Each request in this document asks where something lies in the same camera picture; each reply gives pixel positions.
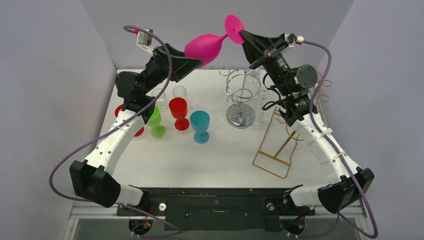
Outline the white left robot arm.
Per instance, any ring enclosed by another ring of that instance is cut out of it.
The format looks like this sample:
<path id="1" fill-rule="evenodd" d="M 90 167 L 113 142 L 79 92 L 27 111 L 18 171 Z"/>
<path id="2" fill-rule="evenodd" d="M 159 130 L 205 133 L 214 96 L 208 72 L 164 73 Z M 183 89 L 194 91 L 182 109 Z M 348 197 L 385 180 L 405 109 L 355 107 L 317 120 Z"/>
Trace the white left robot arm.
<path id="1" fill-rule="evenodd" d="M 149 210 L 149 201 L 141 189 L 113 178 L 115 167 L 135 134 L 154 114 L 155 100 L 148 93 L 164 80 L 179 82 L 202 63 L 200 58 L 189 57 L 167 43 L 153 49 L 143 71 L 117 74 L 115 86 L 123 104 L 110 134 L 97 142 L 84 160 L 75 160 L 69 168 L 78 197 L 106 208 L 126 204 L 136 215 Z"/>

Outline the patterned clear glass goblet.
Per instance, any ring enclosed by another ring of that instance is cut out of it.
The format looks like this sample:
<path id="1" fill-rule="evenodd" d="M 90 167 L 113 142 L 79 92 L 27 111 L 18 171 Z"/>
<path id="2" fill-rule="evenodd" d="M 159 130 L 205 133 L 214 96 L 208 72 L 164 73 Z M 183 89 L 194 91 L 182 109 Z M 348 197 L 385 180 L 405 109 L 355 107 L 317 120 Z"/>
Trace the patterned clear glass goblet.
<path id="1" fill-rule="evenodd" d="M 173 90 L 172 90 L 172 95 L 174 98 L 182 98 L 184 99 L 186 102 L 188 102 L 188 97 L 187 97 L 187 90 L 185 87 L 183 86 L 176 86 Z"/>

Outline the green plastic wine glass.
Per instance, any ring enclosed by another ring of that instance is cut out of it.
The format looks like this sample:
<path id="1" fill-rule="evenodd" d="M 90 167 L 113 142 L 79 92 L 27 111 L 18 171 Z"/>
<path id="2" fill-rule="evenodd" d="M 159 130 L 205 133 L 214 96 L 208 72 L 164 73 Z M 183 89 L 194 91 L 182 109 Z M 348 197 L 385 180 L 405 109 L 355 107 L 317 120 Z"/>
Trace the green plastic wine glass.
<path id="1" fill-rule="evenodd" d="M 160 109 L 157 106 L 155 106 L 151 117 L 146 123 L 149 127 L 151 127 L 150 134 L 154 138 L 161 138 L 167 132 L 166 127 L 161 124 L 161 121 L 162 121 L 162 116 L 161 116 Z"/>

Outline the red plastic wine glass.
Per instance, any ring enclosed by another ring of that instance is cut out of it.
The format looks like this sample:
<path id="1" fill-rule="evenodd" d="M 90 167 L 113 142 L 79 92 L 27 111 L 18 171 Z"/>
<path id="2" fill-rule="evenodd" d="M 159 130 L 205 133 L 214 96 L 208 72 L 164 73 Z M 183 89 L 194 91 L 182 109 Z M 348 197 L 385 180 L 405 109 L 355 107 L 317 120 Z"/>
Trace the red plastic wine glass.
<path id="1" fill-rule="evenodd" d="M 119 113 L 120 113 L 121 109 L 122 109 L 122 104 L 121 104 L 121 105 L 119 105 L 119 106 L 115 109 L 115 111 L 114 111 L 114 115 L 115 115 L 115 117 L 117 117 L 117 116 L 119 115 Z M 134 137 L 139 137 L 139 136 L 141 136 L 141 135 L 144 133 L 144 131 L 145 131 L 145 128 L 144 128 L 144 127 L 140 128 L 140 129 L 139 129 L 139 130 L 135 133 Z"/>

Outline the pink plastic wine glass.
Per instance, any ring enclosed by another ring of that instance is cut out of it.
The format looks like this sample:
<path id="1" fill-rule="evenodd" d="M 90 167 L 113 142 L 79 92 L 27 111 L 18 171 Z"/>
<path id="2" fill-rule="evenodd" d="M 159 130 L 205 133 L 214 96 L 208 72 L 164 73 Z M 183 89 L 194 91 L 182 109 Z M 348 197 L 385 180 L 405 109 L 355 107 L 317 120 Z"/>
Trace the pink plastic wine glass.
<path id="1" fill-rule="evenodd" d="M 225 34 L 216 35 L 207 33 L 200 35 L 186 44 L 184 56 L 201 60 L 199 68 L 213 62 L 220 54 L 223 41 L 229 38 L 232 42 L 242 45 L 245 40 L 241 36 L 241 30 L 245 30 L 243 22 L 234 14 L 229 14 L 224 21 Z"/>

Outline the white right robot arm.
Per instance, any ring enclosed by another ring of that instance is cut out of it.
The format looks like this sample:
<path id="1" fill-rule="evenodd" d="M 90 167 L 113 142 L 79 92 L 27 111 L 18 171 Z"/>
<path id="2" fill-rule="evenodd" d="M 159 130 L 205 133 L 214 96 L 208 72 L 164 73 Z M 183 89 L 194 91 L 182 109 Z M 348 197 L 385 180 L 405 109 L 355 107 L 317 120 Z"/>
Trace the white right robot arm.
<path id="1" fill-rule="evenodd" d="M 304 64 L 290 67 L 283 53 L 293 44 L 303 44 L 304 39 L 295 34 L 265 37 L 241 30 L 242 47 L 251 70 L 263 67 L 272 80 L 269 91 L 278 99 L 263 106 L 268 110 L 279 106 L 279 113 L 289 127 L 304 140 L 326 174 L 328 185 L 298 185 L 286 191 L 282 199 L 283 209 L 296 213 L 304 206 L 322 206 L 336 214 L 343 208 L 365 197 L 374 174 L 369 168 L 360 167 L 337 143 L 332 130 L 325 126 L 314 104 L 315 93 L 324 82 L 316 69 Z"/>

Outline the blue plastic wine glass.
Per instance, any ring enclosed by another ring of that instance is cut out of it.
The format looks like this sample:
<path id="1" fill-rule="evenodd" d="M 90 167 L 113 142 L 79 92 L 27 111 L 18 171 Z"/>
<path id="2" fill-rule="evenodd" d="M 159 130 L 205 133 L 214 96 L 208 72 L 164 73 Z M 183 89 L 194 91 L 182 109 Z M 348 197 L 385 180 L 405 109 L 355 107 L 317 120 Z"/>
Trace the blue plastic wine glass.
<path id="1" fill-rule="evenodd" d="M 189 120 L 194 130 L 194 140 L 198 144 L 205 144 L 210 138 L 208 133 L 210 125 L 209 114 L 203 110 L 197 110 L 190 115 Z"/>

